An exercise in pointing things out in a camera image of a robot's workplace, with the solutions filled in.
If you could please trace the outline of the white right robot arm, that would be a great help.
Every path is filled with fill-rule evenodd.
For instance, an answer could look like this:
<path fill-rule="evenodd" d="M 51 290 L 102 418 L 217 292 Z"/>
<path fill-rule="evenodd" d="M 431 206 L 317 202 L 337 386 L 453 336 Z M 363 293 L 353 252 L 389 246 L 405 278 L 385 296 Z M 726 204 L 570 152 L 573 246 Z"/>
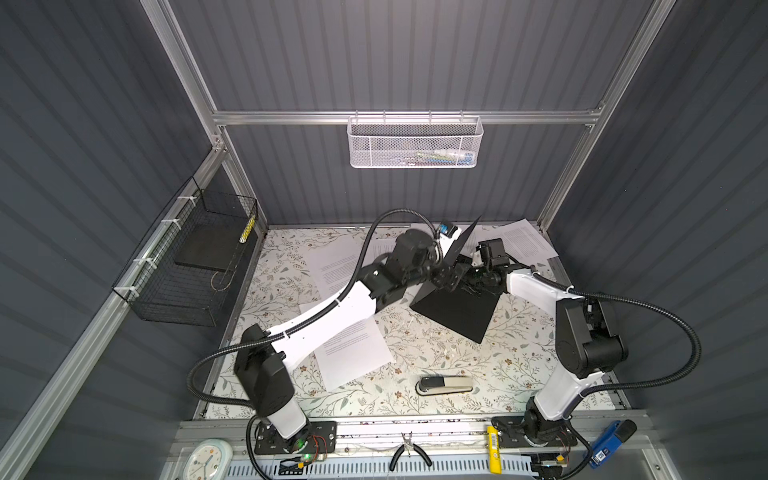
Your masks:
<path fill-rule="evenodd" d="M 602 292 L 574 289 L 544 277 L 505 252 L 501 240 L 483 241 L 478 260 L 459 254 L 454 264 L 462 286 L 472 293 L 508 293 L 523 297 L 554 320 L 555 354 L 558 365 L 545 386 L 526 404 L 514 430 L 532 446 L 545 446 L 560 431 L 570 428 L 572 413 L 587 397 L 606 390 L 655 388 L 679 381 L 692 373 L 702 356 L 695 330 L 677 314 L 653 303 Z M 682 367 L 659 378 L 601 385 L 600 379 L 628 358 L 628 347 L 617 322 L 603 309 L 605 302 L 621 303 L 660 315 L 679 327 L 691 345 Z"/>

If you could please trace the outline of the black file folder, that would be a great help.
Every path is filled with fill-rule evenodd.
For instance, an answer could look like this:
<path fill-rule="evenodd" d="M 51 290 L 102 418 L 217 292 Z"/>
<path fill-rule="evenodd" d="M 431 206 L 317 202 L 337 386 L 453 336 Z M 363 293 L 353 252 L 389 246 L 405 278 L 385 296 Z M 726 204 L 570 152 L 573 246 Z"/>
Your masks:
<path fill-rule="evenodd" d="M 479 244 L 475 246 L 472 253 L 464 251 L 476 227 L 477 224 L 473 222 L 462 230 L 462 251 L 460 254 L 472 256 L 476 251 Z M 468 266 L 459 264 L 457 261 L 456 270 L 461 273 L 461 281 L 462 276 L 468 270 Z M 490 326 L 502 294 L 473 295 L 463 291 L 459 287 L 459 283 L 454 290 L 449 291 L 437 289 L 431 282 L 427 282 L 416 293 L 410 304 L 410 309 L 460 336 L 480 344 Z"/>

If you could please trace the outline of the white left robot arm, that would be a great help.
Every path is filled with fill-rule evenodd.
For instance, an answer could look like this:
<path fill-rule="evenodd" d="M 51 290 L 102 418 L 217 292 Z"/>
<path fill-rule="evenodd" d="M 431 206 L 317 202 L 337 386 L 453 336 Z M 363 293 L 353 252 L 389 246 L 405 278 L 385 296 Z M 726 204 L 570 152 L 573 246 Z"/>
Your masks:
<path fill-rule="evenodd" d="M 387 211 L 374 220 L 351 277 L 339 292 L 270 330 L 255 326 L 239 343 L 198 360 L 186 377 L 189 392 L 209 404 L 252 409 L 256 419 L 266 421 L 278 433 L 287 452 L 299 452 L 310 436 L 310 422 L 295 398 L 292 372 L 343 330 L 401 299 L 408 288 L 449 277 L 470 233 L 451 222 L 434 225 L 427 221 L 424 230 L 407 230 L 390 251 L 368 261 L 376 228 L 392 214 Z M 243 399 L 215 396 L 195 384 L 203 366 L 230 354 L 236 357 L 234 371 L 246 394 Z"/>

